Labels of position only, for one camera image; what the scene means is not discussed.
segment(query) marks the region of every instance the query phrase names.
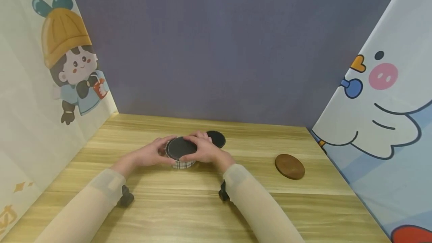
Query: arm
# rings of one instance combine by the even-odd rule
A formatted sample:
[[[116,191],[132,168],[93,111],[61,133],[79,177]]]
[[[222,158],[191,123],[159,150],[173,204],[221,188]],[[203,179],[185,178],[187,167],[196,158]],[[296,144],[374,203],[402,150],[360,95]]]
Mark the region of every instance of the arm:
[[[122,186],[136,167],[174,164],[174,160],[158,154],[159,149],[173,138],[175,136],[158,138],[102,171],[51,221],[35,243],[90,242],[122,197]]]
[[[305,241],[273,197],[230,153],[211,143],[206,133],[196,132],[185,140],[198,150],[181,161],[212,162],[222,172],[226,192],[261,243],[304,243]]]

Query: black round lid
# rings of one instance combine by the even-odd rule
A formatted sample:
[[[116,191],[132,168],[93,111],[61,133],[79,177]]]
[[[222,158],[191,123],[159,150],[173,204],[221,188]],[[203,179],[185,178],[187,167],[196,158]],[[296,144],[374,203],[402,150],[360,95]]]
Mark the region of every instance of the black round lid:
[[[179,160],[184,155],[193,154],[197,151],[196,144],[184,140],[183,137],[177,137],[166,145],[166,153],[170,158]]]
[[[211,141],[213,142],[213,144],[217,147],[219,147],[220,149],[225,145],[225,136],[216,131],[216,130],[209,130],[207,132],[207,135],[211,138]]]

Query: teal bow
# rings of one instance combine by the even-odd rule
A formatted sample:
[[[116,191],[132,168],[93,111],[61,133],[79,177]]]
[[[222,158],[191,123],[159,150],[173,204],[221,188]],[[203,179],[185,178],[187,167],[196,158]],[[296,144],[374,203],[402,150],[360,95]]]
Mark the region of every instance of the teal bow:
[[[74,7],[74,2],[72,2],[72,0],[53,0],[51,7],[43,0],[33,0],[31,5],[37,14],[42,17],[46,17],[53,10],[53,8],[65,8],[72,10]]]

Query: orange star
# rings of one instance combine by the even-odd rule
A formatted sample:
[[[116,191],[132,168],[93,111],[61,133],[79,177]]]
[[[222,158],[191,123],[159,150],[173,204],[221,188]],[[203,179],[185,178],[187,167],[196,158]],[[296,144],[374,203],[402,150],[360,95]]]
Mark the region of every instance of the orange star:
[[[20,192],[20,191],[22,191],[23,189],[24,189],[24,184],[25,184],[26,182],[24,181],[24,182],[22,182],[22,183],[18,183],[18,184],[16,184],[15,185],[15,190],[14,190],[14,193],[15,192]]]

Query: wood grain surface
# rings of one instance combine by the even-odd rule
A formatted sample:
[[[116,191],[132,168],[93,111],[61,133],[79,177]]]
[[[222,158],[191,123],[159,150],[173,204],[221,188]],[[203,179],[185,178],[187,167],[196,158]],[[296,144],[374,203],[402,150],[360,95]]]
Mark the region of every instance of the wood grain surface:
[[[33,242],[74,195],[123,154],[157,137],[197,129],[225,135],[224,150],[271,193],[306,242],[390,242],[304,127],[113,114],[3,243]],[[275,158],[282,153],[304,164],[304,178],[279,174]],[[204,163],[185,170],[140,169],[127,182],[133,204],[114,208],[93,242],[256,243],[236,207],[219,199],[221,178]]]

